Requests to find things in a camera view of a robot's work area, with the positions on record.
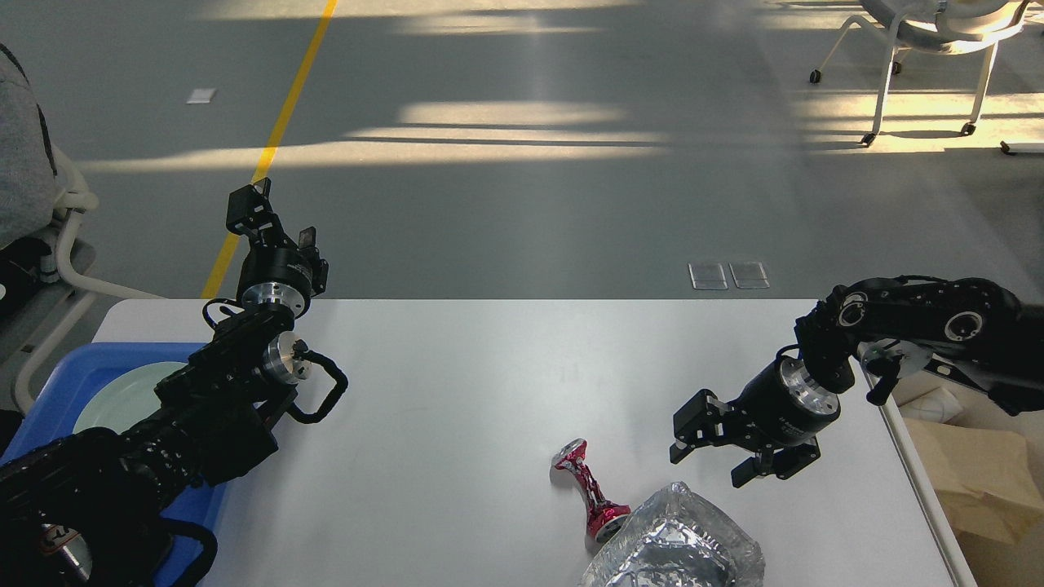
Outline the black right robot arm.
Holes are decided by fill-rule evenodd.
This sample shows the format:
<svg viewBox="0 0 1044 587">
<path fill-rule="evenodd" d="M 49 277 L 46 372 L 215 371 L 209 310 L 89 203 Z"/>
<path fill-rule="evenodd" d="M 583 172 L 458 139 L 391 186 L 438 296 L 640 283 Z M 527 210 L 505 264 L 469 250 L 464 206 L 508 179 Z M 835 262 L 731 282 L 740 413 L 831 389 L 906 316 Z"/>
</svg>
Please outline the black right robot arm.
<svg viewBox="0 0 1044 587">
<path fill-rule="evenodd" d="M 738 397 L 723 402 L 702 389 L 677 410 L 669 460 L 736 446 L 749 456 L 732 469 L 733 487 L 790 479 L 821 455 L 816 436 L 838 420 L 840 395 L 855 383 L 851 360 L 871 378 L 867 400 L 876 406 L 902 378 L 929 371 L 1010 416 L 1041 410 L 1042 356 L 1041 306 L 992 281 L 899 276 L 838 285 L 794 320 L 794 343 Z"/>
</svg>

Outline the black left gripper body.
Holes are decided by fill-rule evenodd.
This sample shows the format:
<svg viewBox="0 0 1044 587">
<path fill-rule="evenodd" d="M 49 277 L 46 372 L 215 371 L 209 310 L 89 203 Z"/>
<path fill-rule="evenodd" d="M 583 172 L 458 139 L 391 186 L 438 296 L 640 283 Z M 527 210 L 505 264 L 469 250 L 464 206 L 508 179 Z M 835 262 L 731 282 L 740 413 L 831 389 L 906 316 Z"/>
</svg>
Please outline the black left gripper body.
<svg viewBox="0 0 1044 587">
<path fill-rule="evenodd" d="M 243 308 L 264 303 L 302 316 L 310 307 L 316 271 L 295 248 L 251 246 L 240 271 L 237 301 Z"/>
</svg>

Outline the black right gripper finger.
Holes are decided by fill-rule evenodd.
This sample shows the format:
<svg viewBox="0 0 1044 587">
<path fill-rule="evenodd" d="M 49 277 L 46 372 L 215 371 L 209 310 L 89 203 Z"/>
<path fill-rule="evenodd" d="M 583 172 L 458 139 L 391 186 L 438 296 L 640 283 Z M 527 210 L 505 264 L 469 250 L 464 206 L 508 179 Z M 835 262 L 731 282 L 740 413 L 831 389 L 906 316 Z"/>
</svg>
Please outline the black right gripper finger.
<svg viewBox="0 0 1044 587">
<path fill-rule="evenodd" d="M 818 439 L 808 441 L 779 450 L 772 446 L 762 448 L 734 467 L 730 473 L 732 487 L 742 488 L 754 479 L 775 476 L 777 479 L 790 479 L 799 471 L 818 460 L 821 450 Z"/>
<path fill-rule="evenodd" d="M 705 447 L 737 446 L 739 410 L 720 401 L 709 389 L 699 389 L 675 412 L 674 443 L 669 448 L 672 465 Z"/>
</svg>

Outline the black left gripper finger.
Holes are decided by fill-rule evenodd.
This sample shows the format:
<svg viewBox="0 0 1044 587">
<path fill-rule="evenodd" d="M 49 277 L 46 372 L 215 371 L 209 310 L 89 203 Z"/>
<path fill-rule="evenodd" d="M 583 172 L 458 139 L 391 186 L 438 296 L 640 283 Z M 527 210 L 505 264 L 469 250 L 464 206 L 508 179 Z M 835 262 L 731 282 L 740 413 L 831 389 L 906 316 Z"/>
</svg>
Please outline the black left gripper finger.
<svg viewBox="0 0 1044 587">
<path fill-rule="evenodd" d="M 230 193 L 226 227 L 230 233 L 243 236 L 250 248 L 287 248 L 287 236 L 280 217 L 272 210 L 272 180 L 261 178 Z"/>
<path fill-rule="evenodd" d="M 308 267 L 309 296 L 321 296 L 327 290 L 329 264 L 316 245 L 316 227 L 306 227 L 299 232 L 298 252 Z"/>
</svg>

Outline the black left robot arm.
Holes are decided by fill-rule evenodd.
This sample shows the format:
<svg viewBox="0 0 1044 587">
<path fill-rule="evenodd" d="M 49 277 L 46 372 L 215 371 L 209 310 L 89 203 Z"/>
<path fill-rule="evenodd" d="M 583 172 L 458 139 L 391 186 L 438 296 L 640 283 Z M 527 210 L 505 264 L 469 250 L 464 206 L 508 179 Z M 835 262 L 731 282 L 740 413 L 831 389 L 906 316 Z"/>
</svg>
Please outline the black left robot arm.
<svg viewBox="0 0 1044 587">
<path fill-rule="evenodd" d="M 226 226 L 250 241 L 237 296 L 213 337 L 155 386 L 160 406 L 129 430 L 91 427 L 2 468 L 4 586 L 152 586 L 185 537 L 201 550 L 173 584 L 195 586 L 219 543 L 198 523 L 167 518 L 186 489 L 246 475 L 277 450 L 281 417 L 321 422 L 349 388 L 332 358 L 294 334 L 327 289 L 316 229 L 288 236 L 271 179 L 231 193 Z"/>
</svg>

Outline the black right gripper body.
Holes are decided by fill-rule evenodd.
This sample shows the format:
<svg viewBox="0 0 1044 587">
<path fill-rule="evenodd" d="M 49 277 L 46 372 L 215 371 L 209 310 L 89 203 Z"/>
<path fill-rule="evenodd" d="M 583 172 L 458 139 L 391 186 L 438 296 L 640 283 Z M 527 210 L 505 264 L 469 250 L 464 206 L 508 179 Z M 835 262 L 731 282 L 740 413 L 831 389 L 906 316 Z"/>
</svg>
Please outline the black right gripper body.
<svg viewBox="0 0 1044 587">
<path fill-rule="evenodd" d="M 794 447 L 840 417 L 838 395 L 814 382 L 804 361 L 776 357 L 730 401 L 733 441 L 750 451 Z"/>
</svg>

